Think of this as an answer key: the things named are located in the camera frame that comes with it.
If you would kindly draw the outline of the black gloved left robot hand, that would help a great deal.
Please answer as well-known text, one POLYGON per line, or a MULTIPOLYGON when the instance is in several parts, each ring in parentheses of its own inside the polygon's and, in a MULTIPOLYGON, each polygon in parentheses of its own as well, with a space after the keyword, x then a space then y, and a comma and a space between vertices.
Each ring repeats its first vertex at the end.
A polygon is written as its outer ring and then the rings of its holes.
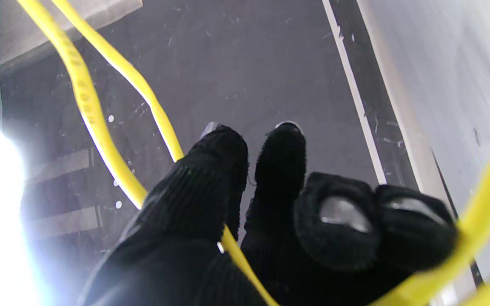
MULTIPOLYGON (((200 141, 146 197, 80 306, 264 306, 218 242, 239 230, 248 149, 230 127, 200 141)), ((312 172, 293 122, 272 130, 240 249, 282 306, 366 306, 441 265, 458 231, 445 204, 404 187, 312 172)))

